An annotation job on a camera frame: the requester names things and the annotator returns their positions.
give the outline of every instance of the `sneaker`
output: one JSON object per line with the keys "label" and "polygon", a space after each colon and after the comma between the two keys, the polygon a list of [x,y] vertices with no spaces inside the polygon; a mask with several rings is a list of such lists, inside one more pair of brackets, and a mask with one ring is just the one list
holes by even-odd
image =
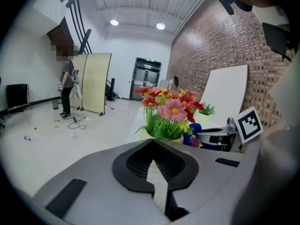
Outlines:
{"label": "sneaker", "polygon": [[65,114],[62,116],[63,120],[67,120],[67,119],[71,119],[71,118],[72,118],[72,116],[70,114]]}

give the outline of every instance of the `ceiling light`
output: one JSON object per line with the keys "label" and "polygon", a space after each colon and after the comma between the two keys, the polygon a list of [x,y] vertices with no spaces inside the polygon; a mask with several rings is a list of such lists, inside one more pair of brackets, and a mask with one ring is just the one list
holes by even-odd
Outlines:
{"label": "ceiling light", "polygon": [[156,27],[159,29],[159,30],[164,30],[165,29],[165,25],[163,23],[158,23],[156,24]]}
{"label": "ceiling light", "polygon": [[113,26],[118,26],[118,25],[119,25],[119,22],[118,22],[117,20],[112,19],[112,20],[111,20],[111,24],[112,24]]}

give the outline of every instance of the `doorway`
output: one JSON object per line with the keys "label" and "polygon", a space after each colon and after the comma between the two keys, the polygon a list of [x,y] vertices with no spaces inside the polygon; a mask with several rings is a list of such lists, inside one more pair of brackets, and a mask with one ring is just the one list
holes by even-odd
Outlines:
{"label": "doorway", "polygon": [[141,86],[157,87],[161,63],[147,61],[146,59],[136,58],[135,68],[132,75],[130,100],[141,101],[141,95],[135,94],[135,90],[140,90]]}

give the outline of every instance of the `white curved board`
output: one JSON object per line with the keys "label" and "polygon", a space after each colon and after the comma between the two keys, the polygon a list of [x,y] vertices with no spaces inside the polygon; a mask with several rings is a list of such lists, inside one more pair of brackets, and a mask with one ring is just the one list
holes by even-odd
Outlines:
{"label": "white curved board", "polygon": [[215,107],[210,120],[220,127],[226,126],[227,118],[240,113],[247,85],[248,65],[212,70],[201,102]]}

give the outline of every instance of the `folding screen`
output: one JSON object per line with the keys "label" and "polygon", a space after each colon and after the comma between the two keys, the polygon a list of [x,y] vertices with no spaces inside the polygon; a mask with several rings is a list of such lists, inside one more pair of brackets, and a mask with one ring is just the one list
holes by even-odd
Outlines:
{"label": "folding screen", "polygon": [[[74,69],[79,70],[78,76],[79,76],[79,86],[80,86],[81,92],[83,90],[83,73],[84,73],[86,59],[87,59],[87,55],[81,54],[81,55],[75,56],[72,61],[73,65],[74,65]],[[70,98],[71,98],[70,104],[72,107],[82,108],[83,103],[76,95],[76,92],[75,92],[75,94],[74,94],[74,92],[75,92],[74,89],[72,89],[71,94],[70,94]]]}
{"label": "folding screen", "polygon": [[85,110],[105,113],[105,87],[111,53],[88,54],[82,85]]}

